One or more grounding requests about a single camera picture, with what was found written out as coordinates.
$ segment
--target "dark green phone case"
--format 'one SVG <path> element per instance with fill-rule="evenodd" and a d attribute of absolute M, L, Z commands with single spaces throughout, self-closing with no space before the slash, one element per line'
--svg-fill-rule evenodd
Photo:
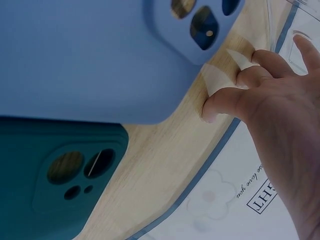
<path fill-rule="evenodd" d="M 128 140 L 120 124 L 0 118 L 0 239 L 78 235 Z"/>

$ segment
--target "silicone phone case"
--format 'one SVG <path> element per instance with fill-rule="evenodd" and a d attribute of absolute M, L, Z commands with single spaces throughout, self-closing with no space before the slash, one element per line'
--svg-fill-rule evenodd
<path fill-rule="evenodd" d="M 127 145 L 127 132 L 119 124 L 0 118 L 0 239 L 74 238 Z M 51 178 L 55 159 L 75 151 L 83 157 L 76 172 L 62 181 Z M 91 168 L 93 160 L 97 168 Z"/>
<path fill-rule="evenodd" d="M 2 0 L 0 116 L 161 122 L 218 50 L 244 2 L 197 0 L 177 19 L 171 0 Z M 214 28 L 206 50 L 190 34 L 203 6 Z"/>

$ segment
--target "blue border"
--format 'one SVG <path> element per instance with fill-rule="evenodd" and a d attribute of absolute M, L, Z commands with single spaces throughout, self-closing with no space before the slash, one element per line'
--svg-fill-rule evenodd
<path fill-rule="evenodd" d="M 292 26 L 292 23 L 295 19 L 296 13 L 297 13 L 298 7 L 296 5 L 293 5 L 291 8 L 291 11 L 288 15 L 288 18 L 283 26 L 283 29 L 281 31 L 281 34 L 279 36 L 279 39 L 276 43 L 275 52 L 279 53 L 280 49 L 282 48 L 285 39 L 288 34 L 288 30 Z M 126 240 L 138 240 L 143 235 L 150 232 L 152 229 L 154 229 L 156 226 L 158 226 L 160 223 L 162 223 L 164 220 L 166 220 L 174 211 L 180 206 L 180 204 L 186 199 L 186 197 L 189 195 L 189 193 L 194 189 L 196 184 L 199 182 L 199 180 L 203 177 L 203 175 L 207 172 L 211 164 L 214 162 L 214 160 L 217 158 L 221 150 L 225 147 L 226 143 L 229 141 L 235 130 L 237 129 L 238 125 L 240 124 L 240 120 L 238 118 L 234 118 L 226 132 L 224 133 L 223 137 L 220 139 L 217 146 L 214 148 L 208 159 L 204 162 L 203 166 L 200 168 L 200 170 L 197 172 L 197 174 L 193 177 L 191 182 L 188 184 L 188 186 L 185 188 L 185 190 L 182 192 L 182 194 L 178 197 L 178 199 L 174 202 L 174 204 L 160 217 L 158 217 L 156 220 L 145 226 L 143 229 L 135 233 L 134 235 L 130 236 Z"/>
<path fill-rule="evenodd" d="M 182 192 L 182 194 L 178 197 L 178 199 L 174 202 L 174 204 L 160 217 L 158 217 L 156 220 L 151 222 L 149 225 L 144 227 L 142 230 L 138 231 L 136 234 L 132 235 L 131 237 L 127 238 L 127 240 L 137 240 L 141 238 L 146 233 L 150 232 L 153 228 L 158 226 L 160 223 L 162 223 L 164 220 L 166 220 L 179 206 L 180 204 L 186 199 L 186 197 L 189 195 L 189 193 L 194 189 L 196 184 L 199 182 L 199 180 L 202 178 L 202 176 L 207 172 L 207 170 L 210 168 L 211 164 L 214 162 L 216 157 L 219 155 L 221 150 L 225 147 L 228 140 L 231 138 L 232 134 L 238 127 L 239 123 L 241 121 L 237 118 L 234 118 L 226 132 L 224 133 L 223 137 L 217 144 L 217 146 L 214 148 L 213 152 L 210 154 L 208 159 L 204 162 L 203 166 L 200 168 L 200 170 L 197 172 L 197 174 L 194 176 L 194 178 L 191 180 L 189 185 L 185 188 L 185 190 Z"/>
<path fill-rule="evenodd" d="M 275 52 L 276 53 L 279 53 L 282 46 L 284 45 L 284 42 L 286 40 L 286 37 L 287 37 L 287 34 L 288 34 L 288 31 L 289 29 L 291 28 L 292 26 L 292 23 L 294 22 L 294 19 L 295 19 L 295 16 L 296 16 L 296 13 L 299 9 L 299 5 L 292 5 L 291 7 L 291 10 L 290 10 L 290 13 L 288 15 L 288 18 L 286 19 L 286 22 L 283 26 L 283 29 L 280 33 L 280 36 L 279 36 L 279 39 L 275 45 Z"/>

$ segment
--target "light wood surface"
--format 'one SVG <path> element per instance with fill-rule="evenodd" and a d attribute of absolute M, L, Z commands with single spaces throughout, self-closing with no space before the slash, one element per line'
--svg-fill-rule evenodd
<path fill-rule="evenodd" d="M 123 240 L 179 197 L 230 125 L 201 119 L 216 90 L 233 86 L 255 49 L 270 49 L 266 0 L 247 0 L 218 53 L 203 67 L 174 114 L 158 125 L 126 125 L 129 147 L 77 240 Z"/>

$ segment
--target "hand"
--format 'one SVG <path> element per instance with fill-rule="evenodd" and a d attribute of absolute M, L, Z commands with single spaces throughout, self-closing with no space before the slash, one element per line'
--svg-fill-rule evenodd
<path fill-rule="evenodd" d="M 244 121 L 269 180 L 286 205 L 301 239 L 320 238 L 320 54 L 302 36 L 294 42 L 308 75 L 299 76 L 278 54 L 257 50 L 237 83 L 204 104 L 211 123 L 219 113 Z"/>

